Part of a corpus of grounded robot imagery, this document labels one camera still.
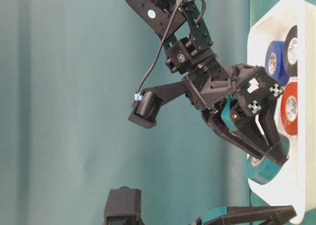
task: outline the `white dot sticker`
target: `white dot sticker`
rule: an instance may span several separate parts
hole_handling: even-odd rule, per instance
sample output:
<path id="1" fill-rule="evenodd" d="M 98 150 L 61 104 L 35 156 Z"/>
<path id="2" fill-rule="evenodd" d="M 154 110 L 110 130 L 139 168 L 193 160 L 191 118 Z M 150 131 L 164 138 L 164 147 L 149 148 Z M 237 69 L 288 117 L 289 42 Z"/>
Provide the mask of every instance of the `white dot sticker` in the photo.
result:
<path id="1" fill-rule="evenodd" d="M 286 100 L 286 117 L 290 122 L 294 122 L 297 117 L 298 109 L 297 109 L 297 100 L 294 96 L 289 96 Z"/>
<path id="2" fill-rule="evenodd" d="M 273 75 L 277 69 L 277 55 L 272 52 L 269 56 L 269 73 Z"/>
<path id="3" fill-rule="evenodd" d="M 291 65 L 297 62 L 297 38 L 294 37 L 289 43 L 287 50 L 287 59 Z"/>
<path id="4" fill-rule="evenodd" d="M 152 9 L 150 9 L 150 10 L 148 10 L 148 16 L 151 19 L 155 19 L 156 18 L 156 13 Z"/>

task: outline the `fabric backdrop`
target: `fabric backdrop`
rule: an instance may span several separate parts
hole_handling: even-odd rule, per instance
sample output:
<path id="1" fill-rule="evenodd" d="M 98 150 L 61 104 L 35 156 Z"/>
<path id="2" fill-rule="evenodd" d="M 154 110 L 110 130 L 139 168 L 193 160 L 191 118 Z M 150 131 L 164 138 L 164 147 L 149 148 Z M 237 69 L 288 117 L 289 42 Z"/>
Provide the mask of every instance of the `fabric backdrop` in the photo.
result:
<path id="1" fill-rule="evenodd" d="M 245 62 L 249 0 L 206 2 L 220 63 Z M 248 205 L 245 153 L 185 97 L 152 130 L 127 121 L 159 40 L 124 0 L 0 0 L 0 20 L 0 224 L 100 225 L 121 186 L 149 225 Z M 181 78 L 164 62 L 145 86 Z"/>

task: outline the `tape roll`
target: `tape roll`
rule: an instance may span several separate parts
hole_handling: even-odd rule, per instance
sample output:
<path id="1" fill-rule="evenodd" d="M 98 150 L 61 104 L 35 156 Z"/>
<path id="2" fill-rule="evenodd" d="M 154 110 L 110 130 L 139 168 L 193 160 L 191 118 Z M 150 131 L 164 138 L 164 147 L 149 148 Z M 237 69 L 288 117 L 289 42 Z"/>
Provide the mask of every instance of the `tape roll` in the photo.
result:
<path id="1" fill-rule="evenodd" d="M 286 155 L 288 155 L 290 149 L 290 141 L 286 136 L 282 134 L 279 135 L 282 141 L 284 152 Z M 260 185 L 265 185 L 274 177 L 276 177 L 281 168 L 282 167 L 278 166 L 266 157 L 259 161 L 253 156 L 249 156 L 246 163 L 246 177 Z"/>
<path id="2" fill-rule="evenodd" d="M 282 96 L 281 120 L 285 131 L 289 135 L 297 135 L 298 132 L 298 98 L 297 82 L 289 83 Z"/>
<path id="3" fill-rule="evenodd" d="M 272 41 L 266 54 L 265 69 L 268 75 L 274 78 L 279 85 L 286 86 L 290 77 L 284 69 L 283 52 L 284 41 Z"/>
<path id="4" fill-rule="evenodd" d="M 293 26 L 288 32 L 284 44 L 283 62 L 286 73 L 291 76 L 297 76 L 297 25 Z"/>

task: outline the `green tape roll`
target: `green tape roll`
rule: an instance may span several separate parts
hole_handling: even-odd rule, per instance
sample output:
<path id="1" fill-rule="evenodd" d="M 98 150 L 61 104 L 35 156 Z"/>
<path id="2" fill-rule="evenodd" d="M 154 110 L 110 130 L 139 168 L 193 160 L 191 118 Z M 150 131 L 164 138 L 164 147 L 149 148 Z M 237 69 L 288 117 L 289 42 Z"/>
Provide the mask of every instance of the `green tape roll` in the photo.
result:
<path id="1" fill-rule="evenodd" d="M 289 153 L 290 141 L 289 139 L 279 134 L 283 149 L 286 155 Z M 276 165 L 268 158 L 264 158 L 262 161 L 258 161 L 253 156 L 249 156 L 246 163 L 246 177 L 253 180 L 254 182 L 265 185 L 270 182 L 281 170 L 281 167 Z"/>

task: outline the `black cable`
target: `black cable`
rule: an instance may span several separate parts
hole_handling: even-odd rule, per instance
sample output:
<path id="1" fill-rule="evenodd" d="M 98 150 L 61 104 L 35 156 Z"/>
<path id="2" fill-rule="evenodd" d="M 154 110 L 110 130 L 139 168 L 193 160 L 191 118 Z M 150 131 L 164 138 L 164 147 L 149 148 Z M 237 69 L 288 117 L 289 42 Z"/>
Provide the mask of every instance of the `black cable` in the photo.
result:
<path id="1" fill-rule="evenodd" d="M 199 1 L 202 2 L 202 10 L 201 10 L 201 13 L 198 16 L 198 18 L 194 20 L 196 24 L 198 24 L 199 21 L 203 18 L 204 14 L 205 14 L 205 11 L 206 11 L 206 2 L 205 2 L 205 0 L 199 0 Z"/>
<path id="2" fill-rule="evenodd" d="M 146 80 L 147 77 L 150 75 L 150 73 L 153 71 L 153 69 L 154 69 L 154 67 L 155 67 L 155 65 L 156 65 L 156 63 L 157 63 L 157 60 L 158 60 L 158 58 L 159 58 L 159 55 L 160 55 L 160 53 L 161 53 L 161 50 L 162 50 L 162 47 L 163 47 L 163 43 L 164 43 L 164 41 L 165 41 L 165 39 L 166 39 L 166 37 L 167 37 L 167 35 L 168 35 L 168 32 L 169 32 L 169 30 L 170 30 L 171 24 L 172 24 L 172 22 L 173 22 L 173 20 L 174 20 L 174 17 L 175 17 L 175 15 L 176 15 L 176 13 L 177 13 L 177 11 L 178 11 L 178 9 L 179 9 L 179 7 L 180 7 L 180 5 L 182 4 L 183 1 L 184 1 L 184 0 L 179 0 L 179 2 L 177 3 L 177 5 L 176 5 L 176 7 L 175 7 L 175 9 L 174 9 L 174 11 L 173 11 L 173 13 L 172 13 L 172 16 L 171 16 L 171 18 L 170 18 L 170 21 L 169 21 L 169 24 L 168 24 L 168 26 L 167 26 L 167 29 L 166 29 L 166 31 L 165 31 L 165 33 L 164 33 L 162 39 L 161 39 L 161 42 L 160 42 L 159 49 L 158 49 L 158 52 L 157 52 L 157 54 L 156 54 L 156 57 L 154 58 L 154 61 L 153 61 L 152 65 L 150 66 L 150 68 L 147 70 L 147 72 L 145 73 L 144 77 L 142 78 L 142 81 L 140 82 L 140 84 L 139 84 L 139 86 L 138 86 L 138 89 L 137 89 L 137 91 L 136 91 L 136 94 L 139 93 L 139 91 L 140 91 L 140 89 L 142 88 L 142 86 L 143 86 L 145 80 Z"/>

